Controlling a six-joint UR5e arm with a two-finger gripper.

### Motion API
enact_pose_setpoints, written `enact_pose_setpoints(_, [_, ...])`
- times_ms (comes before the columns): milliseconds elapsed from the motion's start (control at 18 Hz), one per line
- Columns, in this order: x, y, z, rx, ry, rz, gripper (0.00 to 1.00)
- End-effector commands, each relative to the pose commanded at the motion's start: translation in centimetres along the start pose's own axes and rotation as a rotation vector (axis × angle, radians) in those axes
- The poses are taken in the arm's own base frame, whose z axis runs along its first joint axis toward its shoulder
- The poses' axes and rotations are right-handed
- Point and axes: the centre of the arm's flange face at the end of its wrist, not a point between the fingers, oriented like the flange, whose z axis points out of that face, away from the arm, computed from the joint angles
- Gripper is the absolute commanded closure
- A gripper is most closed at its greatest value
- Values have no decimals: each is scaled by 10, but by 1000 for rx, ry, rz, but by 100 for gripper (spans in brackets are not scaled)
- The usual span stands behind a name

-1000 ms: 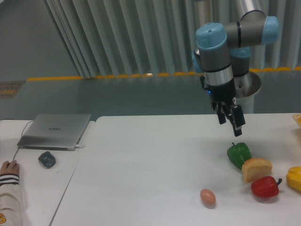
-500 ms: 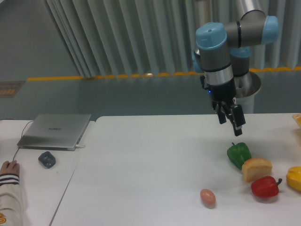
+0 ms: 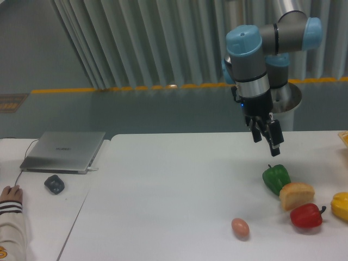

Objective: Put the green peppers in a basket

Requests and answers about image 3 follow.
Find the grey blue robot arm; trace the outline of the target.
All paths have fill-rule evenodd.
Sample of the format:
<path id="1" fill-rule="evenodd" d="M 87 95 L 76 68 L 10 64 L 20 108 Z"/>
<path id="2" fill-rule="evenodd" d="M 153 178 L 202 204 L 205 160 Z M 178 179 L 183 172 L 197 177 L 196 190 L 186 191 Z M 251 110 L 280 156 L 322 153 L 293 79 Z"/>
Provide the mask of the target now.
<path id="1" fill-rule="evenodd" d="M 222 69 L 225 81 L 234 85 L 234 101 L 241 105 L 253 141 L 265 139 L 277 156 L 284 138 L 275 115 L 292 112 L 302 100 L 299 88 L 288 81 L 289 53 L 317 49 L 323 29 L 299 1 L 272 1 L 272 6 L 275 23 L 240 25 L 227 33 Z"/>

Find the white striped sleeve forearm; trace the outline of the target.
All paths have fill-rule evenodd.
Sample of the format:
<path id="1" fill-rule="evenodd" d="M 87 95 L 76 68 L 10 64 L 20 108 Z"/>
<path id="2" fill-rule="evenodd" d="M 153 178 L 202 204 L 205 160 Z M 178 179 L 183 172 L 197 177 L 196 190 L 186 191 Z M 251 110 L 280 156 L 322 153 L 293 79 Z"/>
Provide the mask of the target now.
<path id="1" fill-rule="evenodd" d="M 27 233 L 22 203 L 1 201 L 1 260 L 26 260 Z"/>

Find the person's hand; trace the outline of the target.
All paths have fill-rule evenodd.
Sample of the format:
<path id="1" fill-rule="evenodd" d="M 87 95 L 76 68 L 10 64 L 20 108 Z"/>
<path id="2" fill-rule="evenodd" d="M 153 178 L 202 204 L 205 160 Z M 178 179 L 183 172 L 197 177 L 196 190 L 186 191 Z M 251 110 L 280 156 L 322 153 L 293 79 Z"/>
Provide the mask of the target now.
<path id="1" fill-rule="evenodd" d="M 6 186 L 0 196 L 0 201 L 10 201 L 10 202 L 23 202 L 23 190 L 19 185 L 15 185 L 14 187 Z"/>

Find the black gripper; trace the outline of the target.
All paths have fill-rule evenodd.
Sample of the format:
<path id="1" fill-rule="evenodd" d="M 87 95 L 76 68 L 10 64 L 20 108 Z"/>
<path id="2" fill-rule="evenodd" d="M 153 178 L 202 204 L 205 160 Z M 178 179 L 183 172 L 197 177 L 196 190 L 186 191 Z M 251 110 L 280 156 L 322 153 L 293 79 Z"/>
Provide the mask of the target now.
<path id="1" fill-rule="evenodd" d="M 273 109 L 273 101 L 271 91 L 255 96 L 255 97 L 242 97 L 241 96 L 241 108 L 246 115 L 246 126 L 252 133 L 253 141 L 255 143 L 262 140 L 262 135 L 258 129 L 256 116 L 267 116 Z M 268 141 L 270 146 L 270 152 L 273 157 L 280 154 L 280 144 L 284 142 L 282 129 L 278 120 L 271 120 L 266 124 L 266 130 L 268 133 Z"/>

